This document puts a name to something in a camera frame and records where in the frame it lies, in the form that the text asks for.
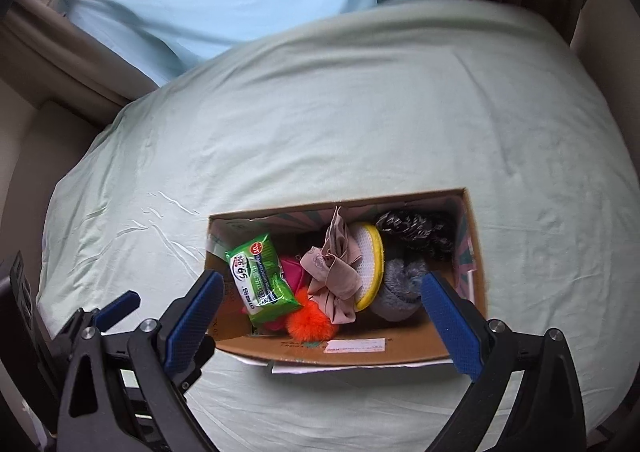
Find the yellow trim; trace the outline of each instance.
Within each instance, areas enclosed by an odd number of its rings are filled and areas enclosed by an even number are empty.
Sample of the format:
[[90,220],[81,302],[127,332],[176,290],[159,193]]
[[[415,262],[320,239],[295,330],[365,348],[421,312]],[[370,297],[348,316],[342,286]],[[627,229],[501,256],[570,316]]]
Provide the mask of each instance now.
[[385,249],[382,246],[382,238],[378,229],[369,223],[359,223],[365,228],[371,236],[371,242],[373,243],[373,255],[374,255],[374,273],[373,281],[371,282],[371,289],[364,294],[364,296],[358,300],[355,304],[356,311],[362,311],[364,308],[369,307],[373,302],[373,299],[378,294],[380,284],[382,284],[382,275],[385,271]]

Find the beige ribbon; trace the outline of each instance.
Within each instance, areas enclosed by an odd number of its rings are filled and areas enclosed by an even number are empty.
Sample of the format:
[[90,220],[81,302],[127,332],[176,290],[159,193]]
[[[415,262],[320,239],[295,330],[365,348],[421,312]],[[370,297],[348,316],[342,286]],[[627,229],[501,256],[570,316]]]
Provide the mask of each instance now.
[[312,247],[300,260],[312,276],[309,298],[333,324],[356,320],[354,295],[361,288],[362,279],[352,265],[361,258],[358,243],[340,215],[340,208],[336,208],[322,249]]

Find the pink pouch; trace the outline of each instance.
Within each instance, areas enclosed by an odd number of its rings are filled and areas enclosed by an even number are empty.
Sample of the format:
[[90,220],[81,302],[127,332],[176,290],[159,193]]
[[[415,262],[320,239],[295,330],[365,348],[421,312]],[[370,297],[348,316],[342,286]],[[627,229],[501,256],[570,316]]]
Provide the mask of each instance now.
[[[284,275],[285,282],[291,288],[293,295],[305,285],[305,269],[300,265],[300,261],[295,257],[280,257],[280,265],[282,266],[282,274]],[[285,327],[285,320],[287,316],[281,316],[272,320],[271,322],[265,322],[262,327],[270,331],[281,331]]]

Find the blue textured pad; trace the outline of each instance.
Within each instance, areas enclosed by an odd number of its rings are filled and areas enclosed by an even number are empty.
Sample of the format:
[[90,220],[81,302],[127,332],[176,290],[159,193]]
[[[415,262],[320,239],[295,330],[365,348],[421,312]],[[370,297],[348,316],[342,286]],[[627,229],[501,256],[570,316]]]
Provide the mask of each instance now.
[[139,307],[140,296],[135,291],[129,290],[98,311],[94,316],[94,325],[98,331],[104,332]]
[[475,382],[482,372],[480,342],[432,273],[422,279],[422,305],[435,324],[453,364]]
[[169,378],[189,367],[224,294],[222,275],[212,272],[166,340],[164,372]]

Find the red circle logo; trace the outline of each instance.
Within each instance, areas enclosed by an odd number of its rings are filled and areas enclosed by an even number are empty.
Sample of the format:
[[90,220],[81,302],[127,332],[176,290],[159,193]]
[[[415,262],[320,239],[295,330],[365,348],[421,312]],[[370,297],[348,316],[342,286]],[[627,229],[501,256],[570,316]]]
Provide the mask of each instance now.
[[250,247],[249,251],[252,255],[259,255],[262,252],[262,243],[254,242]]

